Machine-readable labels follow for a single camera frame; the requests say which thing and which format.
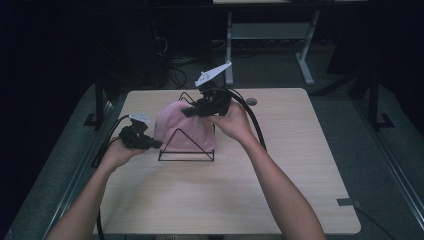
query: white tag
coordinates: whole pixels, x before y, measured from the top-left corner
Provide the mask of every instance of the white tag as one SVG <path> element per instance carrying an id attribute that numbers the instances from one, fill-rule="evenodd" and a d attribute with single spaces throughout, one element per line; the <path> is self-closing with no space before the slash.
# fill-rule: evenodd
<path id="1" fill-rule="evenodd" d="M 130 118 L 140 121 L 140 122 L 144 122 L 146 124 L 149 124 L 152 122 L 152 120 L 150 120 L 146 114 L 144 113 L 134 113 L 134 114 L 130 114 Z"/>

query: gray floor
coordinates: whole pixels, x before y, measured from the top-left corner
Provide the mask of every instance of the gray floor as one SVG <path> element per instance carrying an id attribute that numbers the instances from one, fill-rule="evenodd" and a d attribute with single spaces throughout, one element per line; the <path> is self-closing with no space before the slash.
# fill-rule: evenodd
<path id="1" fill-rule="evenodd" d="M 299 45 L 296 44 L 287 45 L 278 50 L 268 49 L 250 58 L 233 59 L 234 88 L 299 87 L 313 92 L 341 77 L 326 74 L 334 46 L 313 45 L 307 61 L 316 83 L 314 86 L 306 85 L 295 61 L 294 52 L 298 48 Z M 222 63 L 223 58 L 216 58 L 214 61 L 214 64 Z M 212 67 L 212 64 L 193 63 L 179 69 L 188 76 L 186 86 L 194 88 L 194 81 L 199 77 L 200 71 Z M 223 81 L 223 78 L 218 77 L 218 81 Z M 385 154 L 376 141 L 377 138 L 384 139 L 408 176 L 417 195 L 424 199 L 423 136 L 415 130 L 403 114 L 394 96 L 381 87 L 379 110 L 389 115 L 395 128 L 382 129 L 376 137 L 362 113 L 362 109 L 367 107 L 367 99 L 350 100 L 347 96 L 350 86 L 351 83 L 348 83 L 324 97 L 311 97 L 346 189 L 350 197 L 360 204 L 361 212 L 371 216 L 395 239 L 424 239 L 423 229 L 399 189 Z M 169 81 L 164 89 L 175 89 L 175 85 Z M 82 126 L 86 116 L 94 113 L 93 92 L 93 88 L 88 89 L 75 109 L 15 219 L 9 235 L 10 239 L 43 238 L 63 199 L 64 192 L 76 176 L 75 170 L 79 169 L 81 159 L 90 155 L 87 149 L 92 148 L 89 146 L 93 146 L 93 141 L 100 139 L 93 127 Z M 110 126 L 113 119 L 116 119 L 124 99 L 125 95 L 114 103 L 114 110 L 105 129 Z M 74 195 L 84 186 L 92 171 L 92 169 L 86 169 L 81 172 L 81 181 Z M 389 239 L 369 218 L 361 213 L 358 213 L 358 217 L 362 225 L 360 233 L 331 235 L 328 239 Z M 107 239 L 149 238 L 152 237 L 107 236 Z"/>

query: table top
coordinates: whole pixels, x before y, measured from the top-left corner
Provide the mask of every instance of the table top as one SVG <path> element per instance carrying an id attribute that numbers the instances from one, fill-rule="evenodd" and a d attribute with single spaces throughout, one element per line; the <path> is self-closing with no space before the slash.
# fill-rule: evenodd
<path id="1" fill-rule="evenodd" d="M 186 91 L 194 99 L 198 90 Z M 242 89 L 274 161 L 316 212 L 327 234 L 354 234 L 360 223 L 307 93 L 303 89 Z M 182 91 L 135 91 L 121 116 L 156 114 Z M 120 129 L 129 125 L 123 121 Z M 216 128 L 215 161 L 158 161 L 159 150 L 135 156 L 111 176 L 101 205 L 105 233 L 278 234 L 251 162 L 234 140 Z"/>

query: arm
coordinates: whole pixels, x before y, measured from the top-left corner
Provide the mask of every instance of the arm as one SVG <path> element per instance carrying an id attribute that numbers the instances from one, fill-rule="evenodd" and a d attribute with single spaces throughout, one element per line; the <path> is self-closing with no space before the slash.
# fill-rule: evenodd
<path id="1" fill-rule="evenodd" d="M 121 139 L 111 143 L 96 172 L 69 210 L 53 227 L 47 239 L 91 239 L 110 175 L 131 157 L 145 151 L 127 149 Z"/>
<path id="2" fill-rule="evenodd" d="M 284 236 L 288 239 L 325 239 L 312 207 L 253 135 L 243 107 L 232 102 L 226 116 L 208 119 L 237 140 L 247 152 L 268 206 Z"/>

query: forearm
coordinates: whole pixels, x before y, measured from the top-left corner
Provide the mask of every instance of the forearm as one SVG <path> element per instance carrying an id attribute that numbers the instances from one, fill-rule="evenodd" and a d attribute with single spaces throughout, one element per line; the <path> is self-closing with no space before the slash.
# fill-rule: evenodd
<path id="1" fill-rule="evenodd" d="M 111 171 L 99 167 L 48 239 L 91 239 Z"/>
<path id="2" fill-rule="evenodd" d="M 240 141 L 277 225 L 288 239 L 325 239 L 312 207 L 254 136 Z"/>

